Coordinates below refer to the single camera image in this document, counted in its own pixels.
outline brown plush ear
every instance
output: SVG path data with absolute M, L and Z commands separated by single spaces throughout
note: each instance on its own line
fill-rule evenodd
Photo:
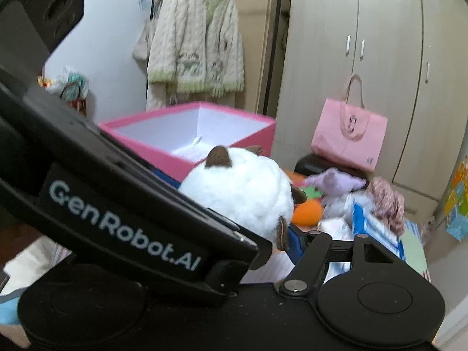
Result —
M 233 163 L 229 157 L 229 152 L 224 146 L 215 146 L 208 153 L 207 161 L 205 162 L 205 169 L 212 166 L 232 167 Z
M 289 248 L 288 224 L 286 223 L 286 219 L 282 216 L 278 218 L 276 231 L 276 248 L 280 251 L 287 251 Z
M 261 156 L 261 154 L 263 153 L 263 150 L 261 149 L 260 145 L 247 146 L 245 150 L 248 150 L 249 152 L 252 152 L 258 156 Z
M 293 185 L 291 185 L 291 195 L 293 196 L 292 200 L 294 201 L 294 204 L 301 204 L 307 200 L 306 193 Z

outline blue package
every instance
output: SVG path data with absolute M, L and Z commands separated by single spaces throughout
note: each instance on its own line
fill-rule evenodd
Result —
M 352 221 L 353 233 L 355 235 L 365 234 L 373 237 L 387 250 L 404 260 L 403 246 L 397 236 L 378 219 L 373 217 L 366 218 L 363 208 L 358 204 L 354 204 Z

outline orange plush toy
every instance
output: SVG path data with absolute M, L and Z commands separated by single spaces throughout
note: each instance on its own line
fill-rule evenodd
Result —
M 315 227 L 324 214 L 318 199 L 309 199 L 299 204 L 293 213 L 291 222 L 298 227 Z

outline stuffed animal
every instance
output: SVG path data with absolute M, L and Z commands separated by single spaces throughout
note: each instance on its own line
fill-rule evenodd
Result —
M 298 227 L 314 227 L 324 214 L 318 199 L 308 199 L 294 209 L 291 222 Z
M 259 146 L 215 146 L 207 160 L 184 179 L 179 191 L 287 250 L 287 230 L 294 203 L 306 195 L 291 185 L 278 164 Z
M 335 167 L 331 167 L 323 173 L 307 177 L 303 185 L 312 185 L 326 195 L 337 197 L 363 188 L 366 185 L 366 180 L 352 177 L 347 173 L 338 171 Z

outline green felt leaf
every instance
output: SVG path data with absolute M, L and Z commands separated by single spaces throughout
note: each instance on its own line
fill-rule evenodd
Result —
M 322 193 L 319 190 L 315 190 L 314 186 L 301 187 L 300 189 L 306 193 L 307 199 L 315 199 L 322 196 Z

